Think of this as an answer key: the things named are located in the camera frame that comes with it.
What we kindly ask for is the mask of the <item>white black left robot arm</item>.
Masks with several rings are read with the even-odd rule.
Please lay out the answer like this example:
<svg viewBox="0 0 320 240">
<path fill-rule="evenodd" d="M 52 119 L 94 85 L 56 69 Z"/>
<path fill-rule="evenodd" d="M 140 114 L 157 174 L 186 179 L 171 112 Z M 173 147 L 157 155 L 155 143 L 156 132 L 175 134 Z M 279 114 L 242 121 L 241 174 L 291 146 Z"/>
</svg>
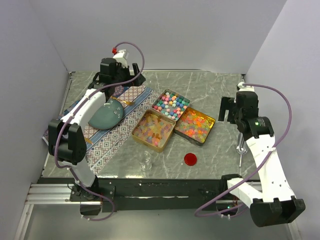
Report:
<svg viewBox="0 0 320 240">
<path fill-rule="evenodd" d="M 108 99 L 117 86 L 140 86 L 145 81 L 142 69 L 137 63 L 132 65 L 134 74 L 119 59 L 104 58 L 92 82 L 78 104 L 60 120 L 53 119 L 48 124 L 48 152 L 54 157 L 59 169 L 67 168 L 82 188 L 81 194 L 88 201 L 94 201 L 100 194 L 95 184 L 96 175 L 86 161 L 87 144 L 83 129 Z"/>
</svg>

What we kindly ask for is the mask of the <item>metal scoop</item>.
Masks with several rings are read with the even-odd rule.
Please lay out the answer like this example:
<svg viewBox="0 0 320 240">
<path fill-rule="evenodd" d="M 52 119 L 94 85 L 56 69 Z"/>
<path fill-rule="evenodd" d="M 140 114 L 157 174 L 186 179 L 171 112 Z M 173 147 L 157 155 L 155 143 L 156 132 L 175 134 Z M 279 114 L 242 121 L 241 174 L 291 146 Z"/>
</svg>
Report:
<svg viewBox="0 0 320 240">
<path fill-rule="evenodd" d="M 245 155 L 248 152 L 248 145 L 247 145 L 247 143 L 244 139 L 244 136 L 241 132 L 238 134 L 236 151 L 240 155 L 239 167 L 241 167 L 243 155 Z"/>
</svg>

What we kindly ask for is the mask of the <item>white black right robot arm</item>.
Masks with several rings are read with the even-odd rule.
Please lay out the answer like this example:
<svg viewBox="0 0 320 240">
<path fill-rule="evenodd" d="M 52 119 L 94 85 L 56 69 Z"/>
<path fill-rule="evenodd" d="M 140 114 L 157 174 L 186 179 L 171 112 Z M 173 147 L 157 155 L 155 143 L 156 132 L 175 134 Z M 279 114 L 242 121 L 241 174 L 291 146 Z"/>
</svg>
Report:
<svg viewBox="0 0 320 240">
<path fill-rule="evenodd" d="M 262 191 L 250 186 L 238 175 L 225 175 L 219 186 L 224 199 L 236 196 L 250 209 L 257 227 L 292 223 L 305 209 L 303 199 L 296 198 L 284 174 L 270 120 L 259 116 L 258 95 L 253 91 L 238 91 L 235 97 L 222 97 L 219 121 L 237 126 L 247 144 L 259 175 Z"/>
</svg>

